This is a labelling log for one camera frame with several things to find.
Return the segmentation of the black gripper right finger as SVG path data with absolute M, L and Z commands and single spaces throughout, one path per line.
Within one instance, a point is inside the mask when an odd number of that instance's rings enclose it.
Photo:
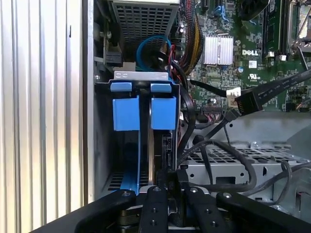
M 311 225 L 238 193 L 220 192 L 216 197 L 191 185 L 185 170 L 177 177 L 186 205 L 203 233 L 309 233 Z

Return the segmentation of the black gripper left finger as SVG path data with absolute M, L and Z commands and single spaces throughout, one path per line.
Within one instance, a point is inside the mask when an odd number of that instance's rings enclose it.
M 146 194 L 133 190 L 116 190 L 38 229 L 34 233 L 117 233 L 122 211 L 137 206 L 143 197 L 139 213 L 139 233 L 166 233 L 168 231 L 168 192 L 164 186 L 168 172 L 158 172 L 158 185 L 150 186 Z

